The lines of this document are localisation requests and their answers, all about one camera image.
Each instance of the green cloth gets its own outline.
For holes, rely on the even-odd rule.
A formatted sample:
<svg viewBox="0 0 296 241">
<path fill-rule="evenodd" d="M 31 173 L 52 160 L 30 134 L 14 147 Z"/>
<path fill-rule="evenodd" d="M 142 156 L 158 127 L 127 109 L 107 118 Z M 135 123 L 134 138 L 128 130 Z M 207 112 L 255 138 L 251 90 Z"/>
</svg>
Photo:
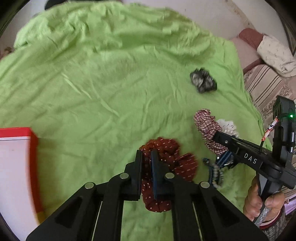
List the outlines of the green cloth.
<svg viewBox="0 0 296 241">
<path fill-rule="evenodd" d="M 73 2 L 41 13 L 0 62 L 0 127 L 29 126 L 39 137 L 38 177 L 46 215 L 84 183 L 124 171 L 149 139 L 174 138 L 199 160 L 215 155 L 194 125 L 196 111 L 232 120 L 259 144 L 261 115 L 244 89 L 232 42 L 169 9 Z M 218 90 L 199 94 L 189 74 L 204 67 Z M 225 171 L 221 192 L 240 210 L 255 173 Z M 171 212 L 125 202 L 122 240 L 171 241 Z"/>
</svg>

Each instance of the silver screw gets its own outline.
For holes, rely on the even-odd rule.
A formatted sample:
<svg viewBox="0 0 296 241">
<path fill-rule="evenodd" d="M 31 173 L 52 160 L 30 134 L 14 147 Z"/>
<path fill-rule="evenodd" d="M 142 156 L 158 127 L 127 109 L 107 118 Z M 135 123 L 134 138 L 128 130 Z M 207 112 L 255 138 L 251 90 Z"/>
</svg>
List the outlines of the silver screw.
<svg viewBox="0 0 296 241">
<path fill-rule="evenodd" d="M 168 172 L 168 173 L 165 175 L 165 177 L 166 177 L 167 179 L 173 179 L 173 178 L 175 177 L 175 175 L 174 175 L 173 173 L 171 173 L 171 172 Z"/>
<path fill-rule="evenodd" d="M 119 176 L 121 179 L 127 179 L 129 177 L 129 175 L 127 173 L 121 173 Z"/>
<path fill-rule="evenodd" d="M 209 188 L 209 187 L 210 187 L 210 184 L 209 184 L 208 182 L 201 182 L 201 183 L 200 183 L 200 186 L 201 186 L 202 188 Z"/>
<path fill-rule="evenodd" d="M 86 189 L 92 189 L 92 188 L 94 187 L 94 184 L 91 183 L 91 182 L 89 182 L 89 183 L 86 183 L 86 184 L 84 185 L 84 187 L 85 187 Z"/>
</svg>

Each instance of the human hand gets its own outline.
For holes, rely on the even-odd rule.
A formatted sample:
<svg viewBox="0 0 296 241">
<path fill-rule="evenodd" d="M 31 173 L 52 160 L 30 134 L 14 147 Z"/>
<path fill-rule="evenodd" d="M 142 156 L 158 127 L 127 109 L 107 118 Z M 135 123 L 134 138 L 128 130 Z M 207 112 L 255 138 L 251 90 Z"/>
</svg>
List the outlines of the human hand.
<svg viewBox="0 0 296 241">
<path fill-rule="evenodd" d="M 260 208 L 262 207 L 262 199 L 258 194 L 258 180 L 256 177 L 252 180 L 252 185 L 248 190 L 248 196 L 244 201 L 243 213 L 244 215 L 251 221 L 254 220 L 255 217 L 258 217 L 260 214 Z M 271 208 L 268 212 L 264 221 L 269 221 L 274 219 L 278 213 L 281 211 L 285 203 L 285 195 L 281 191 L 276 193 L 270 197 L 268 197 L 265 201 L 265 206 Z"/>
</svg>

